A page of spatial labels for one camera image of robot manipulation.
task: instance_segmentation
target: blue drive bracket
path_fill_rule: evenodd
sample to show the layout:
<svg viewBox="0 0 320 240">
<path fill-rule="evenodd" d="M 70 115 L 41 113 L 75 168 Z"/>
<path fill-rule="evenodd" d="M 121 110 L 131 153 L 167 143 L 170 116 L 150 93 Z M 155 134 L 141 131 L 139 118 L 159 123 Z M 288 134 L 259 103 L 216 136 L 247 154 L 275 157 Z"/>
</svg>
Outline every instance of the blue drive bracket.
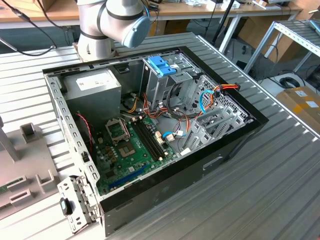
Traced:
<svg viewBox="0 0 320 240">
<path fill-rule="evenodd" d="M 177 70 L 171 68 L 168 62 L 160 56 L 151 56 L 148 58 L 148 62 L 162 77 L 177 73 Z"/>
</svg>

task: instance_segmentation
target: metal bracket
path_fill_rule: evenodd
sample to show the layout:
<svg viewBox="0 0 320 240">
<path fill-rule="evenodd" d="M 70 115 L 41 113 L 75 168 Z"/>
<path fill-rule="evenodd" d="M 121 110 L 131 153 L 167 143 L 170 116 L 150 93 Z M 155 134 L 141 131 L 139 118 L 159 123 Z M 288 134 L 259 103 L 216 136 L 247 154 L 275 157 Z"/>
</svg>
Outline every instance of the metal bracket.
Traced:
<svg viewBox="0 0 320 240">
<path fill-rule="evenodd" d="M 77 233 L 101 217 L 95 194 L 84 176 L 69 176 L 58 184 L 58 190 L 64 200 L 60 201 L 61 208 L 63 214 L 68 216 L 72 233 Z M 65 211 L 65 203 L 72 203 L 69 211 Z"/>
</svg>

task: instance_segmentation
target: red cable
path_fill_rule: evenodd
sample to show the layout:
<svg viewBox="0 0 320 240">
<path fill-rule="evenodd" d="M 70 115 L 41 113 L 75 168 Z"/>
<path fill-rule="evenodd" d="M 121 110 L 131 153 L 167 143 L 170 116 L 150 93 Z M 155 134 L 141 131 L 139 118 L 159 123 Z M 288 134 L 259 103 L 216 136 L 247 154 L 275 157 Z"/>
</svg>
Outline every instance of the red cable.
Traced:
<svg viewBox="0 0 320 240">
<path fill-rule="evenodd" d="M 92 153 L 92 147 L 93 147 L 93 144 L 92 144 L 92 134 L 91 134 L 91 130 L 90 130 L 90 127 L 89 127 L 89 124 L 88 124 L 88 121 L 80 114 L 76 113 L 75 115 L 79 116 L 80 118 L 82 118 L 82 120 L 84 121 L 86 127 L 88 128 L 88 133 L 89 133 L 89 139 L 90 139 L 90 153 Z"/>
</svg>

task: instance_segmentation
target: yellow wire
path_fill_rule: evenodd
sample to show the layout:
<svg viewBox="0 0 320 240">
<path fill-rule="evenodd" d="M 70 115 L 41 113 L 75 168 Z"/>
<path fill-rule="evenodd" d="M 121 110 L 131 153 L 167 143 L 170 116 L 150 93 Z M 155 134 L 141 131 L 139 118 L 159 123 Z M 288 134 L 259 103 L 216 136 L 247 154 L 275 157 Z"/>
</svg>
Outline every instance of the yellow wire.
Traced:
<svg viewBox="0 0 320 240">
<path fill-rule="evenodd" d="M 133 113 L 135 110 L 136 110 L 136 107 L 137 107 L 137 101 L 138 101 L 138 97 L 135 98 L 135 101 L 134 101 L 134 105 L 133 105 L 133 108 L 131 110 L 128 111 L 129 114 Z"/>
</svg>

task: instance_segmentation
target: sheet metal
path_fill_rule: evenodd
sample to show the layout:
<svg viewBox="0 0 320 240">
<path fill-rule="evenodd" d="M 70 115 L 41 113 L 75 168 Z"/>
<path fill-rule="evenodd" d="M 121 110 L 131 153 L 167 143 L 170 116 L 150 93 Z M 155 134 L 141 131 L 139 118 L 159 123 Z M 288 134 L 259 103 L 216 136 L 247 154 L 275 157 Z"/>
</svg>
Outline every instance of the sheet metal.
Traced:
<svg viewBox="0 0 320 240">
<path fill-rule="evenodd" d="M 263 130 L 229 162 L 121 228 L 111 240 L 315 240 L 320 234 L 319 135 L 238 67 L 193 33 L 147 38 L 121 56 L 187 46 L 269 118 Z M 0 115 L 4 130 L 40 126 L 61 178 L 76 174 L 41 70 L 79 63 L 72 47 L 40 57 L 0 55 Z M 55 194 L 0 221 L 10 239 L 97 239 L 98 223 L 73 236 Z"/>
<path fill-rule="evenodd" d="M 320 57 L 320 35 L 308 20 L 278 21 L 274 28 Z"/>
</svg>

